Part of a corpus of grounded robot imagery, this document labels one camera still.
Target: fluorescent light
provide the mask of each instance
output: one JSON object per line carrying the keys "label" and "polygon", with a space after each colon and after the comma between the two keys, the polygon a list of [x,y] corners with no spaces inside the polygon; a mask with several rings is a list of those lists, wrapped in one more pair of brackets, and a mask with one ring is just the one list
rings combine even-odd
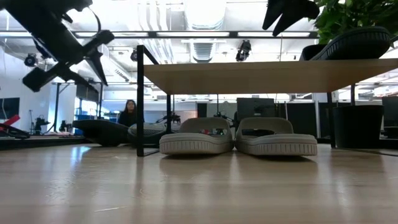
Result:
{"label": "fluorescent light", "polygon": [[212,31],[186,31],[186,32],[158,32],[158,37],[228,37],[229,32],[212,32]]}
{"label": "fluorescent light", "polygon": [[283,32],[278,37],[308,37],[309,35],[309,32]]}
{"label": "fluorescent light", "polygon": [[113,32],[115,37],[147,37],[147,32]]}
{"label": "fluorescent light", "polygon": [[[309,32],[283,32],[278,37],[308,37]],[[238,37],[273,37],[272,32],[238,32]]]}
{"label": "fluorescent light", "polygon": [[238,32],[238,37],[272,37],[272,32]]}
{"label": "fluorescent light", "polygon": [[0,38],[13,38],[13,37],[17,37],[17,38],[24,38],[24,37],[32,37],[32,35],[28,32],[9,32],[9,31],[5,31],[5,32],[0,32]]}
{"label": "fluorescent light", "polygon": [[190,40],[181,40],[181,43],[183,44],[215,44],[215,43],[221,43],[225,44],[226,40],[206,40],[206,39],[190,39]]}
{"label": "fluorescent light", "polygon": [[[92,37],[96,34],[96,32],[75,32],[75,35],[78,37]],[[147,37],[147,32],[113,32],[115,37],[123,38],[123,37]]]}

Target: black pot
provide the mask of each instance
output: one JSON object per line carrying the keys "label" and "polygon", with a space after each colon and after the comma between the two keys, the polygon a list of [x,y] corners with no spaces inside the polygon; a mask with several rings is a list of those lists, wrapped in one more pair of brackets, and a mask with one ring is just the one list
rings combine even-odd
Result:
{"label": "black pot", "polygon": [[342,106],[333,109],[337,147],[352,149],[377,148],[382,105]]}

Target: wooden table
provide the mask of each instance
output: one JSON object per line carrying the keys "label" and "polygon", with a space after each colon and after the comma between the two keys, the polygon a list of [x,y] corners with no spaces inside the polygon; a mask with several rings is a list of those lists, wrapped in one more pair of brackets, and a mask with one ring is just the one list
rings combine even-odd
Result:
{"label": "wooden table", "polygon": [[328,93],[398,68],[398,59],[145,65],[170,95]]}
{"label": "wooden table", "polygon": [[0,151],[1,223],[398,223],[398,157],[140,158],[128,147]]}

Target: woman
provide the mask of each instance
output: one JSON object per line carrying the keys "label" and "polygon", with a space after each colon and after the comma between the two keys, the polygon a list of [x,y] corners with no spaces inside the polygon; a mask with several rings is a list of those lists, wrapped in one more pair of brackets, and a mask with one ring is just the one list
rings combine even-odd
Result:
{"label": "woman", "polygon": [[127,100],[124,111],[119,115],[118,123],[127,127],[137,123],[136,102],[134,100]]}

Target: monitor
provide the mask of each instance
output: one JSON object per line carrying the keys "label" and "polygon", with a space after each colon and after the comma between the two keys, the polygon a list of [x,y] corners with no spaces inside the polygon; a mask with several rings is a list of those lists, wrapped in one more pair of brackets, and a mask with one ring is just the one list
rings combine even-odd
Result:
{"label": "monitor", "polygon": [[9,119],[18,114],[19,98],[0,98],[0,119]]}
{"label": "monitor", "polygon": [[238,120],[244,118],[275,117],[275,99],[272,98],[238,98]]}

